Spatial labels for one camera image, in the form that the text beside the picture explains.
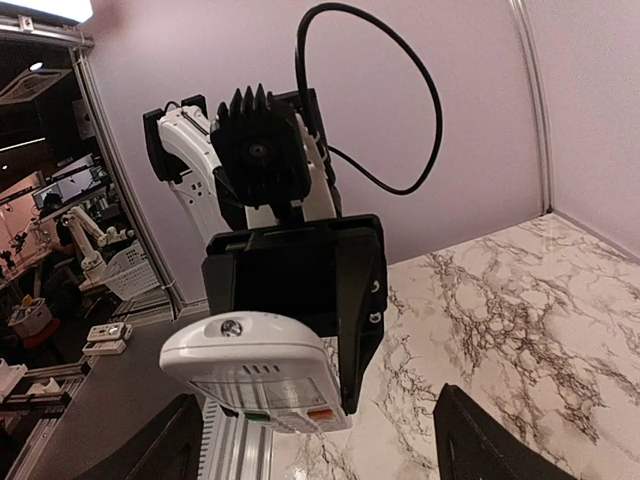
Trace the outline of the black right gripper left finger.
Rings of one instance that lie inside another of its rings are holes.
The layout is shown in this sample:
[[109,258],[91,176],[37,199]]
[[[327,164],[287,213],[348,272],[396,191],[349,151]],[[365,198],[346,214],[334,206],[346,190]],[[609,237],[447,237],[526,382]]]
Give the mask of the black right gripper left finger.
[[84,479],[196,479],[203,419],[193,394],[176,396]]

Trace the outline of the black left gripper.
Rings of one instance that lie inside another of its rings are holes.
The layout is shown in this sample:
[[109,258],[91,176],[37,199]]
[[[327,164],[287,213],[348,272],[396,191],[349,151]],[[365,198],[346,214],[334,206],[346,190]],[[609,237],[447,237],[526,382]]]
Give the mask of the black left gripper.
[[212,315],[260,311],[337,335],[342,408],[357,411],[384,336],[387,264],[374,214],[215,235],[201,266]]

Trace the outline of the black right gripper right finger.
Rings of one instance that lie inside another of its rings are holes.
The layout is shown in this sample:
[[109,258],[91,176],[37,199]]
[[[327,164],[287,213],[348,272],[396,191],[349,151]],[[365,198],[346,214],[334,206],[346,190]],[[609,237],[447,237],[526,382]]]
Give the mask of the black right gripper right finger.
[[442,479],[575,479],[521,443],[456,385],[442,387],[433,420]]

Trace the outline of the white remote control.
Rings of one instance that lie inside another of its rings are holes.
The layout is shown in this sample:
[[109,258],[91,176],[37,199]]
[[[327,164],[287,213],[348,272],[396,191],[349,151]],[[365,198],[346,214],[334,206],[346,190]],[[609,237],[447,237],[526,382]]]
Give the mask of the white remote control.
[[282,434],[353,425],[323,341],[286,316],[240,311],[197,321],[164,343],[159,366],[224,411]]

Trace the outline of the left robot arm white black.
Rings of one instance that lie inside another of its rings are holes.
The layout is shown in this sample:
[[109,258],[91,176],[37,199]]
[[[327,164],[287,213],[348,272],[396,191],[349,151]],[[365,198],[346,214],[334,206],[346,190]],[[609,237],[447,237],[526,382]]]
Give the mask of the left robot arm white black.
[[351,424],[384,336],[387,263],[373,214],[341,212],[317,107],[237,91],[143,117],[148,155],[202,236],[208,316],[171,336],[161,369],[277,431]]

